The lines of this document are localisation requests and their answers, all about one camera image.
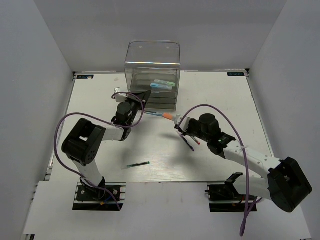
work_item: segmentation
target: clear plastic box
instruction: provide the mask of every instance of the clear plastic box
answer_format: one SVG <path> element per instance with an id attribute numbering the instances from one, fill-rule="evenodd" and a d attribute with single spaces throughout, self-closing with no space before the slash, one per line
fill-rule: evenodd
<path id="1" fill-rule="evenodd" d="M 125 78 L 130 92 L 151 90 L 157 103 L 178 97 L 180 45 L 170 41 L 130 42 L 125 58 Z"/>

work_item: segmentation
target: white wall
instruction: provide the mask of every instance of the white wall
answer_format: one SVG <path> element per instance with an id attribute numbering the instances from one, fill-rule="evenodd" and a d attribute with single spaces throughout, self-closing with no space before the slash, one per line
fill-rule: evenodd
<path id="1" fill-rule="evenodd" d="M 290 0 L 250 70 L 250 86 L 272 147 L 296 159 L 313 192 L 302 203 L 320 239 L 320 1 Z"/>
<path id="2" fill-rule="evenodd" d="M 0 0 L 0 238 L 20 239 L 72 72 L 33 0 Z"/>
<path id="3" fill-rule="evenodd" d="M 181 44 L 185 70 L 250 68 L 286 0 L 35 0 L 75 72 L 124 70 L 132 40 Z"/>

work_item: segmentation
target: green pen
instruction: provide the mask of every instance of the green pen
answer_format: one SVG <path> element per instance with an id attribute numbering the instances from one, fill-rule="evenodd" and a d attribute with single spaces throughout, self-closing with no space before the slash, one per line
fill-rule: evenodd
<path id="1" fill-rule="evenodd" d="M 172 81 L 163 81 L 163 80 L 155 79 L 154 82 L 158 83 L 158 84 L 165 84 L 165 85 L 172 86 L 172 87 L 176 86 L 176 84 Z"/>
<path id="2" fill-rule="evenodd" d="M 149 161 L 145 161 L 145 162 L 141 162 L 141 163 L 135 163 L 135 164 L 132 164 L 132 165 L 127 165 L 126 167 L 127 168 L 133 168 L 133 167 L 138 167 L 138 166 L 143 166 L 143 165 L 148 165 L 150 164 Z"/>

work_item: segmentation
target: purple cable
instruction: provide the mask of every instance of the purple cable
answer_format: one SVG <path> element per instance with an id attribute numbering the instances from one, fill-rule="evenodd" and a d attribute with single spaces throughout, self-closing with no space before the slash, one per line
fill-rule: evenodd
<path id="1" fill-rule="evenodd" d="M 56 159 L 58 160 L 58 162 L 62 165 L 62 167 L 64 167 L 65 169 L 69 170 L 69 171 L 72 172 L 72 173 L 75 173 L 75 174 L 79 175 L 81 178 L 84 178 L 85 181 L 86 181 L 91 187 L 96 188 L 96 189 L 99 189 L 99 190 L 102 190 L 102 191 L 105 191 L 105 192 L 107 192 L 108 194 L 110 194 L 110 196 L 113 198 L 116 206 L 118 207 L 118 209 L 119 209 L 119 211 L 120 211 L 121 208 L 120 208 L 120 206 L 119 206 L 118 201 L 116 200 L 115 196 L 114 196 L 108 189 L 94 185 L 91 181 L 87 180 L 86 177 L 85 177 L 84 175 L 82 175 L 80 172 L 77 172 L 76 170 L 73 170 L 72 168 L 66 166 L 66 165 L 61 161 L 61 159 L 60 159 L 60 157 L 59 157 L 59 155 L 58 155 L 58 144 L 57 144 L 58 133 L 59 133 L 59 129 L 60 129 L 61 124 L 65 121 L 66 118 L 68 118 L 68 117 L 70 117 L 70 116 L 72 116 L 72 115 L 85 116 L 85 117 L 92 118 L 92 119 L 94 119 L 94 120 L 100 121 L 100 122 L 102 122 L 102 123 L 105 123 L 105 124 L 108 124 L 108 125 L 112 125 L 112 126 L 115 126 L 115 127 L 119 127 L 119 128 L 124 128 L 124 129 L 129 129 L 129 128 L 133 128 L 133 127 L 137 126 L 137 125 L 140 123 L 140 121 L 141 121 L 141 119 L 142 119 L 142 117 L 143 117 L 143 115 L 144 115 L 144 110 L 145 110 L 145 108 L 144 108 L 143 102 L 142 102 L 142 101 L 140 100 L 140 98 L 138 98 L 136 95 L 134 95 L 134 94 L 132 94 L 132 93 L 130 93 L 130 92 L 124 92 L 124 91 L 116 92 L 115 94 L 113 94 L 113 95 L 111 96 L 111 98 L 114 99 L 115 96 L 116 96 L 116 95 L 119 95 L 119 94 L 126 94 L 126 95 L 133 96 L 133 97 L 135 97 L 135 98 L 140 102 L 142 112 L 141 112 L 141 116 L 140 116 L 139 120 L 138 120 L 135 124 L 133 124 L 133 125 L 131 125 L 131 126 L 121 126 L 121 125 L 112 124 L 111 122 L 104 121 L 104 120 L 102 120 L 102 119 L 100 119 L 100 118 L 97 118 L 97 117 L 95 117 L 95 116 L 91 116 L 91 115 L 86 114 L 86 113 L 82 113 L 82 112 L 72 112 L 72 113 L 69 113 L 69 114 L 65 115 L 63 118 L 61 118 L 61 120 L 59 121 L 58 125 L 56 126 L 56 129 L 55 129 L 55 132 L 54 132 L 53 149 L 54 149 L 55 157 L 56 157 Z"/>
<path id="2" fill-rule="evenodd" d="M 229 118 L 218 108 L 216 108 L 215 106 L 209 105 L 209 104 L 200 104 L 197 106 L 194 106 L 193 108 L 191 108 L 189 111 L 187 111 L 185 113 L 185 115 L 182 117 L 181 121 L 178 124 L 178 127 L 180 127 L 181 123 L 183 122 L 183 120 L 187 117 L 187 115 L 193 111 L 194 109 L 197 109 L 199 107 L 209 107 L 212 108 L 214 110 L 216 110 L 217 112 L 219 112 L 224 118 L 225 120 L 227 120 L 227 122 L 230 124 L 230 126 L 232 127 L 235 135 L 237 136 L 237 138 L 239 139 L 240 145 L 242 147 L 244 147 L 244 143 L 238 133 L 238 131 L 236 130 L 235 126 L 232 124 L 232 122 L 229 120 Z M 245 174 L 246 174 L 246 192 L 245 192 L 245 203 L 244 203 L 244 216 L 243 216 L 243 221 L 241 224 L 241 228 L 240 228 L 240 237 L 242 237 L 245 233 L 245 229 L 246 229 L 246 222 L 247 222 L 247 218 L 249 213 L 251 212 L 251 210 L 253 209 L 254 205 L 257 204 L 258 202 L 260 202 L 262 200 L 259 199 L 258 201 L 256 201 L 256 199 L 253 201 L 253 203 L 251 204 L 250 208 L 249 208 L 249 191 L 250 191 L 250 186 L 249 186 L 249 165 L 248 165 L 248 158 L 247 158 L 247 152 L 246 149 L 243 148 L 243 156 L 244 156 L 244 166 L 245 166 Z"/>

